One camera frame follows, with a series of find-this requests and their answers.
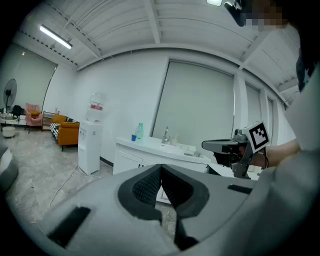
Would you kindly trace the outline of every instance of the ceiling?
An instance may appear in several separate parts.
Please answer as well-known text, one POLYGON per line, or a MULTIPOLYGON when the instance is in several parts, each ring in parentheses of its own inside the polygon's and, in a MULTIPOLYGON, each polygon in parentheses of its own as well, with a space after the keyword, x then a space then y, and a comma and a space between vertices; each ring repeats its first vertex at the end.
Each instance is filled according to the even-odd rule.
POLYGON ((239 27, 223 6, 206 0, 48 0, 25 18, 13 41, 28 41, 77 70, 131 50, 191 49, 247 69, 289 102, 298 88, 300 42, 293 27, 271 32, 239 27), (41 24, 72 49, 42 33, 41 24))

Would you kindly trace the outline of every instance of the red label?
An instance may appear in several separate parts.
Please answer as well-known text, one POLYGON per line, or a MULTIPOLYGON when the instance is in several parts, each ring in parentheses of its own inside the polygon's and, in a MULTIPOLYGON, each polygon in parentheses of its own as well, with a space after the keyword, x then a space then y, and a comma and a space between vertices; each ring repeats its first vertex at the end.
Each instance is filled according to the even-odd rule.
POLYGON ((97 105, 91 105, 91 108, 92 109, 95 109, 95 110, 102 110, 102 106, 97 106, 97 105))

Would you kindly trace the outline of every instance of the striped cushion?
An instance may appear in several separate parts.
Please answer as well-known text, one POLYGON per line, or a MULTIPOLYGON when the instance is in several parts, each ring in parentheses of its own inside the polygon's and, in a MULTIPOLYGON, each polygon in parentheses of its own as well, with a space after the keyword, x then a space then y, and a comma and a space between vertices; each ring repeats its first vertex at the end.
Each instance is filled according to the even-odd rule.
POLYGON ((60 127, 60 123, 52 123, 50 125, 50 130, 51 130, 51 132, 54 135, 56 140, 58 139, 59 127, 60 127))
POLYGON ((66 118, 66 122, 67 122, 67 123, 77 123, 77 124, 79 123, 79 122, 77 122, 76 120, 74 120, 74 119, 72 119, 72 118, 70 118, 70 117, 67 117, 67 118, 66 118))

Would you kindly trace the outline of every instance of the robotic arm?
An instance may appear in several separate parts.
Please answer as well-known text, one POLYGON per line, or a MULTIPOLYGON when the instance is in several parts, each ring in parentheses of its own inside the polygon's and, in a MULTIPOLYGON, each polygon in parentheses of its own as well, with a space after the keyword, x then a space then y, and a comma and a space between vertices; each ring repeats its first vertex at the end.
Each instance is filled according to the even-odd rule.
POLYGON ((219 165, 230 167, 236 178, 250 179, 247 171, 258 153, 270 143, 269 135, 262 120, 242 129, 236 129, 232 139, 206 140, 202 148, 212 151, 219 165), (240 147, 245 148, 243 156, 240 147))

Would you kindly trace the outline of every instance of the pink chair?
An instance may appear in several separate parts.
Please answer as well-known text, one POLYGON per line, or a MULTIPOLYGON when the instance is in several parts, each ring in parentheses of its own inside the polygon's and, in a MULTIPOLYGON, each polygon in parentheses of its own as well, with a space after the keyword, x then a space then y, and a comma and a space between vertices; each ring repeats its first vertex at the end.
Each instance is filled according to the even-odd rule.
POLYGON ((31 126, 39 126, 42 127, 42 113, 40 113, 38 115, 38 117, 36 119, 32 118, 31 113, 29 113, 30 110, 37 110, 40 112, 40 107, 39 105, 32 105, 32 104, 25 104, 25 121, 26 121, 26 125, 29 126, 29 132, 30 133, 30 127, 31 126))

